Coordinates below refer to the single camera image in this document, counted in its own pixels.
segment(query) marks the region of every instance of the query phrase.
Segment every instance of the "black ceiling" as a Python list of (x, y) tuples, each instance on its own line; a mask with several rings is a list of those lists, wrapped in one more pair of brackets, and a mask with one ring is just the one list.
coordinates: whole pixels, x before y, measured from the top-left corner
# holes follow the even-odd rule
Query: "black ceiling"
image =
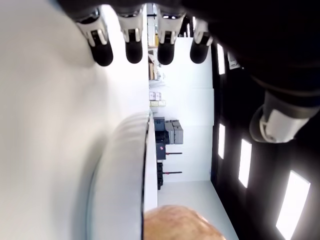
[[(212, 48), (213, 65), (216, 49)], [(283, 240), (276, 228), (291, 170), (311, 185), (292, 240), (320, 239), (320, 114), (289, 143), (254, 142), (252, 115), (264, 101), (264, 89), (241, 68), (218, 77), (213, 72), (215, 123), (211, 181), (240, 240)], [(224, 159), (218, 156), (219, 123), (225, 125)], [(252, 144), (248, 187), (238, 180), (241, 140)]]

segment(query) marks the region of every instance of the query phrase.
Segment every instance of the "ceiling light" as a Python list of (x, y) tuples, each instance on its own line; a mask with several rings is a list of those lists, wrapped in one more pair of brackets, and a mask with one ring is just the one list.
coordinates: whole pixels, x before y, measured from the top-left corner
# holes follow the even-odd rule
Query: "ceiling light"
[(218, 154), (224, 159), (225, 156), (225, 135), (226, 135), (226, 127), (219, 124), (219, 136), (218, 136)]
[(220, 44), (217, 44), (217, 53), (218, 53), (218, 68), (219, 68), (219, 74), (225, 74), (225, 55), (224, 55), (224, 49)]
[(190, 25), (189, 25), (189, 23), (186, 25), (186, 31), (188, 33), (188, 37), (190, 37)]
[(249, 173), (250, 173), (250, 162), (251, 162), (251, 143), (242, 139), (241, 141), (241, 155), (240, 155), (240, 168), (239, 168), (239, 181), (248, 187)]
[(193, 30), (195, 30), (196, 27), (196, 17), (192, 17), (192, 25), (193, 25)]
[(291, 171), (276, 227), (285, 240), (290, 240), (307, 199), (310, 182)]

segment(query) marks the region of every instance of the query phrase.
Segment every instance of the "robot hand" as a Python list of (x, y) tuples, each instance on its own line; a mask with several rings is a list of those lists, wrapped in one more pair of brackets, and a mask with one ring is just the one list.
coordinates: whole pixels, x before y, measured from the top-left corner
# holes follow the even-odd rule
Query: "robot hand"
[[(157, 57), (161, 64), (168, 65), (174, 59), (175, 41), (186, 15), (186, 9), (175, 1), (167, 5), (161, 5), (161, 2), (163, 1), (157, 4), (159, 38)], [(107, 24), (101, 14), (102, 4), (111, 5), (120, 23), (128, 61), (132, 64), (140, 62), (143, 55), (141, 41), (143, 2), (140, 0), (128, 3), (116, 0), (59, 0), (59, 3), (75, 21), (88, 41), (93, 59), (101, 66), (108, 66), (113, 61)], [(194, 63), (200, 64), (206, 59), (209, 46), (213, 41), (205, 21), (197, 21), (194, 36), (190, 57)]]
[[(117, 13), (126, 57), (142, 59), (144, 0), (58, 0), (86, 37), (94, 60), (108, 66), (113, 60), (107, 25), (100, 6)], [(254, 140), (286, 143), (320, 109), (320, 26), (315, 1), (303, 4), (271, 0), (154, 0), (158, 10), (158, 60), (168, 65), (186, 13), (197, 17), (190, 58), (202, 63), (210, 44), (219, 41), (252, 78), (266, 89), (264, 105), (254, 114)]]

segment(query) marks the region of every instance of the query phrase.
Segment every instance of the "black fingertip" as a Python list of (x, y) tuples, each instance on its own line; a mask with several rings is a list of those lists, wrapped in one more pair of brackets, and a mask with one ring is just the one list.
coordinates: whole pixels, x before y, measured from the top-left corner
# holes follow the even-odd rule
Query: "black fingertip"
[(257, 111), (255, 111), (254, 115), (252, 116), (252, 119), (250, 121), (249, 131), (250, 135), (256, 142), (259, 143), (266, 143), (267, 141), (262, 136), (261, 130), (260, 130), (260, 119), (263, 116), (263, 106), (259, 107)]
[(93, 59), (102, 67), (109, 66), (114, 60), (110, 42), (106, 45), (90, 46)]
[(128, 61), (137, 64), (142, 59), (142, 41), (131, 41), (125, 43), (125, 54)]
[(195, 64), (202, 64), (207, 58), (208, 50), (209, 46), (205, 44), (197, 44), (195, 41), (192, 41), (190, 49), (191, 61)]
[(175, 56), (175, 45), (170, 43), (159, 43), (158, 46), (158, 61), (162, 65), (170, 64)]

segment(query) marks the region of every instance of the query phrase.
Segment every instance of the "gray box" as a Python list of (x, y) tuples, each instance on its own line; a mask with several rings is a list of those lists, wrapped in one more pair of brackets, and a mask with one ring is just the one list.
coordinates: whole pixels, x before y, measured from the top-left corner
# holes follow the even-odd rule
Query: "gray box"
[(173, 122), (172, 122), (172, 125), (173, 125), (174, 127), (181, 127), (179, 120), (173, 121)]
[(175, 129), (172, 123), (169, 121), (165, 121), (165, 130), (169, 133), (169, 141), (170, 144), (175, 144)]
[(174, 126), (174, 144), (184, 144), (184, 130), (181, 126)]

